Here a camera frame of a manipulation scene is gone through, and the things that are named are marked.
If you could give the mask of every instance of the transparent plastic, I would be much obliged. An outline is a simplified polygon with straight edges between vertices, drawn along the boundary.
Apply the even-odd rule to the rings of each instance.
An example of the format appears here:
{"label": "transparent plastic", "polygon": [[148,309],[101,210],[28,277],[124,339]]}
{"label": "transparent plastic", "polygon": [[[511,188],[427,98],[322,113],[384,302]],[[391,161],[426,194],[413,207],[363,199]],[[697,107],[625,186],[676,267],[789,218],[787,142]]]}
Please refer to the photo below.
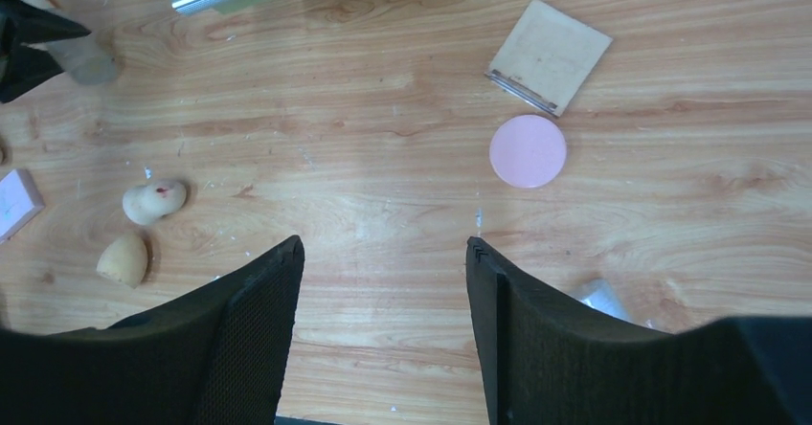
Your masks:
{"label": "transparent plastic", "polygon": [[[21,0],[26,4],[72,19],[50,0]],[[56,63],[81,85],[98,85],[119,76],[116,59],[96,43],[96,34],[76,39],[46,42],[45,48]]]}
{"label": "transparent plastic", "polygon": [[615,290],[604,279],[590,281],[578,287],[570,296],[606,315],[634,323]]}

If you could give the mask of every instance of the pink round disc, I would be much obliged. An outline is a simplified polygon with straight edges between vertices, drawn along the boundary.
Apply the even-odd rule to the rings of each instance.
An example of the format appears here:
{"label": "pink round disc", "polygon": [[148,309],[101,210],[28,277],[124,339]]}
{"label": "pink round disc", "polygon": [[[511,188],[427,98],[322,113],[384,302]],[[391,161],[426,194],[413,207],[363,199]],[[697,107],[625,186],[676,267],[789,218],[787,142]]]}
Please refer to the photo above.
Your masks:
{"label": "pink round disc", "polygon": [[551,182],[567,161],[567,143],[555,123],[519,116],[502,124],[490,142],[490,164],[503,181],[520,189]]}

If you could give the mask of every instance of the pink box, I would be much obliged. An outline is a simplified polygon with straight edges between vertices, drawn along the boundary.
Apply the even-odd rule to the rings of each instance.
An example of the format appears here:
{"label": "pink box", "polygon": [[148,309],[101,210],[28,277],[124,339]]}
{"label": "pink box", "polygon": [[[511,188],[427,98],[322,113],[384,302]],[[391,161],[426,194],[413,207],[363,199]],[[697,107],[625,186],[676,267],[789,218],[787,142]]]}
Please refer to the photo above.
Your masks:
{"label": "pink box", "polygon": [[0,243],[5,242],[45,208],[34,179],[25,169],[13,169],[0,181]]}

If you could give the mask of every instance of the wooden square board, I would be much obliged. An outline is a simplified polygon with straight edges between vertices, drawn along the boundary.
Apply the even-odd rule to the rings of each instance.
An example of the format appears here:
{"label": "wooden square board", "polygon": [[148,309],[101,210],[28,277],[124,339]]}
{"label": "wooden square board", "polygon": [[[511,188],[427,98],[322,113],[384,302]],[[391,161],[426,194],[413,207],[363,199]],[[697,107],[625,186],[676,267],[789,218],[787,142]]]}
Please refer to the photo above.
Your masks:
{"label": "wooden square board", "polygon": [[486,75],[530,105],[560,117],[611,43],[612,37],[534,0]]}

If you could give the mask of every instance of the wood grain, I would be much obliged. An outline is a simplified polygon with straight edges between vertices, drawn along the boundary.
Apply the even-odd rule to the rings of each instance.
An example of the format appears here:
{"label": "wood grain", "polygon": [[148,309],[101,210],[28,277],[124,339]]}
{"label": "wood grain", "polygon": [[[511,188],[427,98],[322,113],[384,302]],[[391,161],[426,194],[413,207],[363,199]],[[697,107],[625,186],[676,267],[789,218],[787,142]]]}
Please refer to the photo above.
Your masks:
{"label": "wood grain", "polygon": [[[561,289],[604,277],[667,330],[812,313],[812,0],[544,0],[615,42],[558,122],[570,159],[542,190],[512,190],[487,160],[497,126],[531,112],[483,76],[530,0],[193,17],[60,1],[123,73],[54,78],[0,109],[47,205],[0,246],[15,329],[111,324],[299,234],[281,413],[480,425],[469,235]],[[93,270],[133,228],[121,197],[145,167],[193,191],[149,230],[133,291]]]}

